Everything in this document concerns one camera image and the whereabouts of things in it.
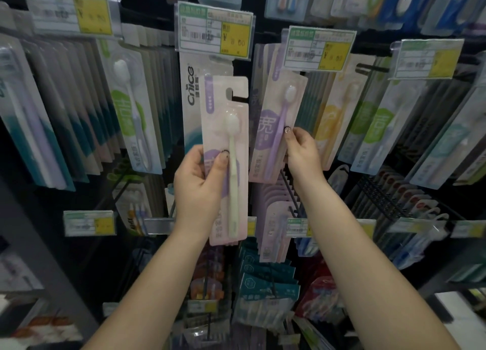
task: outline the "toothbrush head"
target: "toothbrush head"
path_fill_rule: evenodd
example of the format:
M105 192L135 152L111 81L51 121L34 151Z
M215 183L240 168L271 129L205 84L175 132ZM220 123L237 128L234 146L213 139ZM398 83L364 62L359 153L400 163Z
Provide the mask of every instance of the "toothbrush head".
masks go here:
M18 76L21 72L21 66L13 49L6 46L0 47L0 77Z
M289 85L287 90L285 90L285 101L287 103L292 103L295 101L295 98L297 97L297 88L294 85Z
M230 136L240 133L240 119L234 112L227 112L225 118L226 132Z
M113 64L113 72L115 73L117 79L125 85L130 83L130 70L128 69L128 64L125 60L117 60Z

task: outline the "barcode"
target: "barcode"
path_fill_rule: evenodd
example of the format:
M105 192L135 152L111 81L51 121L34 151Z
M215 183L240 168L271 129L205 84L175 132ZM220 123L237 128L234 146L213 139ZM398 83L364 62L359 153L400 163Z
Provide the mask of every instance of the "barcode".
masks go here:
M184 38L190 37L191 39L205 40L207 42L211 42L214 39L213 34L206 34L205 32L188 31L186 29L182 30L182 36Z
M43 9L41 10L41 14L47 18L56 17L58 19L63 19L63 20L69 18L69 12L64 9L54 10L54 11L52 9Z
M289 58L303 58L307 60L312 60L315 57L314 52L295 52L293 50L289 50L287 52L287 57Z

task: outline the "finger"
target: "finger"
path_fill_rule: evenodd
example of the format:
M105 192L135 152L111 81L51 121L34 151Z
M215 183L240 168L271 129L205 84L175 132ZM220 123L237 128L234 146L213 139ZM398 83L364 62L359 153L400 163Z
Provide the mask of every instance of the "finger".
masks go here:
M223 150L214 159L210 173L206 176L206 181L204 182L205 187L210 187L218 193L222 192L222 183L228 170L228 163L229 152L227 150Z
M295 138L294 132L290 127L286 127L283 129L283 137L285 138L285 142L287 143L287 153L289 156L292 156L296 151L298 151L300 145Z
M300 127L294 127L294 134L295 138L297 139L297 142L301 145L305 145L309 141L314 141L312 138L311 134L305 131L304 129L301 129Z
M186 156L181 162L181 167L190 167L191 169L195 164L201 163L201 158L203 157L203 146L202 145L194 145L191 150L188 151Z

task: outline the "price tag holder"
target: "price tag holder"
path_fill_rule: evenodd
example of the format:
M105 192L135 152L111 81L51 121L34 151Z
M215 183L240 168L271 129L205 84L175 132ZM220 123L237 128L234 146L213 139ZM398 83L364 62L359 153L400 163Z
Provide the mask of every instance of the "price tag holder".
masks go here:
M187 312L192 314L217 313L217 300L188 300Z
M402 40L391 78L451 79L463 45L464 39Z
M108 0L26 0L41 34L113 35Z
M486 221L457 221L451 238L481 238L484 236L485 228Z
M64 236L116 235L112 210L65 210Z
M255 236L257 217L248 217L248 237Z
M251 12L188 2L175 5L175 50L250 60L255 17Z
M290 26L283 67L297 71L342 71L355 38L355 31Z

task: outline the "toothbrush handle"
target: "toothbrush handle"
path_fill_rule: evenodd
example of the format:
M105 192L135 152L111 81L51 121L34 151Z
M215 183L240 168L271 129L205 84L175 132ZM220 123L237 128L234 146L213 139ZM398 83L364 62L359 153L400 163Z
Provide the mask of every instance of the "toothbrush handle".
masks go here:
M278 151L278 146L280 145L280 141L282 140L283 128L285 126L285 120L287 119L287 109L288 109L288 104L284 104L282 107L282 112L280 114L280 119L278 120L278 126L276 128L274 142L272 144L272 148L270 149L270 155L268 156L267 166L265 167L265 174L264 174L265 181L270 181L273 175L275 161L276 161L276 153Z
M229 155L230 176L228 236L230 238L237 238L240 225L240 212L238 210L238 169L236 167L236 146L235 138L233 136L229 137Z
M137 102L135 101L135 96L133 95L133 90L130 84L126 85L128 91L128 96L130 97L130 102L132 106L132 120L133 126L135 127L135 138L137 139L138 153L142 157L143 166L146 172L152 170L152 161L150 159L150 151L145 138L145 132L143 131L142 118L138 112Z

